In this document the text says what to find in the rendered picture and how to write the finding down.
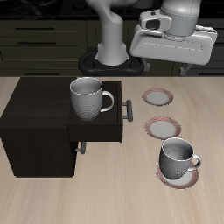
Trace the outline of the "grey porcelain mug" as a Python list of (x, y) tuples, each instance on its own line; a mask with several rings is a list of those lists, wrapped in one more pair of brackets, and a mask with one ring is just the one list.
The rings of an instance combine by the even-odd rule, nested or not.
[(171, 137), (163, 141), (158, 162), (162, 174), (167, 179), (174, 180), (198, 169), (202, 159), (194, 153), (193, 146), (185, 139)]
[[(70, 83), (70, 95), (73, 110), (82, 121), (93, 121), (101, 112), (107, 112), (114, 106), (114, 96), (102, 90), (102, 82), (92, 77), (82, 77)], [(106, 95), (111, 104), (103, 108), (102, 98)]]

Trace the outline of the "dark wooden cabinet drawer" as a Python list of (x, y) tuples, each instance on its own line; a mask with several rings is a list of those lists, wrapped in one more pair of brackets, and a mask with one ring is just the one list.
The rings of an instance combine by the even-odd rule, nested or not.
[(70, 109), (68, 133), (71, 142), (122, 142), (123, 120), (133, 121), (131, 100), (122, 100), (122, 82), (104, 81), (104, 90), (109, 91), (115, 99), (114, 106), (107, 112), (100, 113), (91, 122), (82, 121)]

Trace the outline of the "dark kitchen cupboards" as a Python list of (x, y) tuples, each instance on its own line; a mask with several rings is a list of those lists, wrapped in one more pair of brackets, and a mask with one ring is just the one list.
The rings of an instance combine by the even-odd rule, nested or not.
[[(140, 14), (160, 9), (164, 0), (113, 6), (122, 18), (122, 41), (130, 46)], [(199, 25), (213, 25), (218, 38), (210, 61), (188, 75), (224, 75), (224, 0), (201, 0)], [(0, 76), (81, 76), (79, 58), (102, 42), (101, 21), (86, 0), (0, 0)], [(146, 59), (150, 76), (179, 74), (185, 64)]]

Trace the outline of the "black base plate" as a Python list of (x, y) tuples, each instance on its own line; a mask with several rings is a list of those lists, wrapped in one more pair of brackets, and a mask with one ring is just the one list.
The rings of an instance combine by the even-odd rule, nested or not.
[(78, 67), (84, 76), (91, 77), (137, 77), (144, 70), (141, 58), (129, 54), (129, 59), (118, 66), (106, 66), (95, 59), (98, 49), (90, 47), (87, 52), (79, 58)]

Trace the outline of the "dark wooden cabinet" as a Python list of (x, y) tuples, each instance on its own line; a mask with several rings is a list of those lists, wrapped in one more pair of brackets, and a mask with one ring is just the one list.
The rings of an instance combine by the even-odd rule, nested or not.
[(22, 78), (0, 117), (0, 138), (18, 178), (74, 175), (77, 143), (69, 139), (72, 77)]

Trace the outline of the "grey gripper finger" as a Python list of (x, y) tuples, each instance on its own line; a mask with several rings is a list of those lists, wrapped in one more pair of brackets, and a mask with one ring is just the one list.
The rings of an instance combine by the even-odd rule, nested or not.
[(149, 72), (151, 69), (151, 64), (146, 61), (146, 59), (142, 59), (144, 65), (144, 72)]
[(180, 76), (186, 76), (186, 73), (193, 67), (193, 64), (183, 64), (179, 68), (179, 75)]

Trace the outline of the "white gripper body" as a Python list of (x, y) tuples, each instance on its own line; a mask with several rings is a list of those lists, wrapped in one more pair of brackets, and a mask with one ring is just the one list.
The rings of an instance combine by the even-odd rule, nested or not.
[(177, 41), (165, 38), (161, 31), (142, 29), (138, 24), (129, 52), (135, 57), (204, 66), (210, 60), (217, 36), (214, 28), (197, 25), (193, 35)]

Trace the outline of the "white plate with red rim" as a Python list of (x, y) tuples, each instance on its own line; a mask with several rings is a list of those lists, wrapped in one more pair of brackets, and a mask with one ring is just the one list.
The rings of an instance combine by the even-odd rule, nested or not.
[(152, 117), (144, 128), (148, 135), (160, 140), (177, 137), (181, 133), (181, 125), (169, 116)]
[(150, 105), (164, 106), (173, 101), (173, 94), (164, 88), (152, 87), (143, 92), (142, 98)]
[(159, 164), (156, 166), (157, 178), (166, 186), (174, 189), (188, 189), (193, 187), (199, 180), (200, 174), (198, 170), (187, 171), (183, 177), (178, 179), (168, 179), (160, 171)]

